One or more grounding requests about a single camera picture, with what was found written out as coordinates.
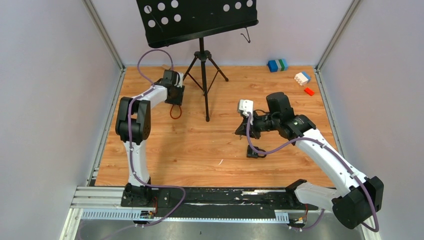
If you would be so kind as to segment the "small wooden block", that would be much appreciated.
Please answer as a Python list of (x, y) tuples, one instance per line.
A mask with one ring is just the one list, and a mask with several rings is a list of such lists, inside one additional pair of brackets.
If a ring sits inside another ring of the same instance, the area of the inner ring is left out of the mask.
[(166, 64), (163, 64), (161, 67), (162, 67), (164, 70), (171, 70), (171, 69), (172, 69), (170, 66), (168, 66), (168, 65), (166, 65)]

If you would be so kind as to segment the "red block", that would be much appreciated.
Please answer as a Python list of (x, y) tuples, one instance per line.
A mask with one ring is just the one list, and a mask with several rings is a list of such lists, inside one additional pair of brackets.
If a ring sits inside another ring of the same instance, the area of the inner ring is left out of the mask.
[(305, 92), (306, 94), (308, 94), (309, 96), (313, 96), (313, 95), (315, 94), (315, 92), (314, 92), (311, 88), (309, 88), (309, 87), (306, 87), (306, 88), (304, 89), (304, 92)]

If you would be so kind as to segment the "black music stand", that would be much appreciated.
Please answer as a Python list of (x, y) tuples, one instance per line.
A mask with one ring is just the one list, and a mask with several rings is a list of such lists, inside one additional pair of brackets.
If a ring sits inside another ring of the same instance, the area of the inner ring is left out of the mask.
[(196, 61), (200, 61), (201, 79), (197, 86), (205, 100), (205, 120), (210, 121), (208, 95), (212, 86), (207, 82), (206, 62), (216, 68), (225, 81), (228, 77), (205, 49), (204, 38), (229, 31), (247, 29), (258, 24), (255, 0), (138, 0), (136, 2), (148, 46), (153, 49), (168, 47), (191, 40), (199, 41), (199, 51), (186, 70), (184, 77)]

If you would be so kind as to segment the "blue green block stack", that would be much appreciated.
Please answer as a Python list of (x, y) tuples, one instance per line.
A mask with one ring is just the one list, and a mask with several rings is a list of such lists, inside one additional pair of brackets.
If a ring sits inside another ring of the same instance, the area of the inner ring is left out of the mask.
[(286, 59), (275, 59), (267, 62), (267, 67), (271, 73), (283, 72), (289, 69), (289, 64)]

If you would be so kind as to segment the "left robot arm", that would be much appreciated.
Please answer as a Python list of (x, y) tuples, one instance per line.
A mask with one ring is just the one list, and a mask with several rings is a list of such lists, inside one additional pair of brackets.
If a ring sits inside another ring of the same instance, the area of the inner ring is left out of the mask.
[(122, 97), (119, 101), (115, 132), (124, 144), (129, 166), (128, 182), (121, 198), (123, 207), (146, 207), (153, 201), (146, 154), (147, 139), (152, 130), (151, 110), (160, 103), (182, 105), (183, 76), (166, 69), (162, 78), (146, 91), (133, 97)]

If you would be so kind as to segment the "red cable lock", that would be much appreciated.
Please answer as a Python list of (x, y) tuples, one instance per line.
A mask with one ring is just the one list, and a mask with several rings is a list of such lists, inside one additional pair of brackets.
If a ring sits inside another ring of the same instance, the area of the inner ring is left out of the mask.
[(176, 104), (172, 105), (169, 111), (169, 115), (173, 120), (179, 119), (182, 116), (182, 113), (183, 111), (181, 106)]

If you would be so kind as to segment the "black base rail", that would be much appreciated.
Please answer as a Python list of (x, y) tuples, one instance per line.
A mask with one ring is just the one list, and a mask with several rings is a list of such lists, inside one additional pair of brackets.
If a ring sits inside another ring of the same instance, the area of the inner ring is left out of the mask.
[(170, 217), (199, 218), (273, 218), (276, 211), (304, 214), (318, 209), (298, 202), (283, 187), (153, 188), (152, 195), (148, 206), (126, 208), (153, 212), (155, 217), (170, 214)]

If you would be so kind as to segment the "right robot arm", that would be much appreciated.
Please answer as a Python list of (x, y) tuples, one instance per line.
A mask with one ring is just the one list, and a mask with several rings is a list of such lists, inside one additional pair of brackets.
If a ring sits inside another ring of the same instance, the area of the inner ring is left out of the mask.
[[(382, 207), (384, 193), (382, 180), (377, 176), (368, 177), (349, 163), (307, 116), (295, 114), (286, 94), (274, 92), (265, 99), (268, 111), (262, 115), (257, 114), (252, 100), (239, 100), (237, 112), (243, 120), (234, 133), (245, 136), (250, 149), (262, 156), (294, 145), (307, 154), (334, 185), (333, 188), (321, 187), (299, 179), (286, 187), (286, 204), (292, 209), (303, 204), (313, 205), (331, 211), (348, 229), (363, 225), (377, 233), (380, 230), (377, 212)], [(287, 142), (270, 151), (253, 145), (252, 139), (258, 140), (262, 132), (271, 131), (277, 131)]]

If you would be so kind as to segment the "black padlock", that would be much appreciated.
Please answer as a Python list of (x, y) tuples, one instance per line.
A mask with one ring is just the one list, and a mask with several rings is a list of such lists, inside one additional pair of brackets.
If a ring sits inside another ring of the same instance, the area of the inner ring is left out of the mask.
[(259, 154), (258, 152), (254, 151), (253, 148), (250, 145), (248, 145), (247, 151), (246, 151), (246, 157), (252, 158), (252, 159), (258, 159), (258, 158), (266, 158), (267, 155), (266, 154)]

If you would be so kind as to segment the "white blue block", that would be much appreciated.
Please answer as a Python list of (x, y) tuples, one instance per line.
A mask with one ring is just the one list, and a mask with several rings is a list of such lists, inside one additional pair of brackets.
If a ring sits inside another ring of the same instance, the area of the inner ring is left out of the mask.
[(311, 76), (305, 71), (299, 72), (294, 76), (294, 80), (300, 85), (304, 86), (311, 81)]

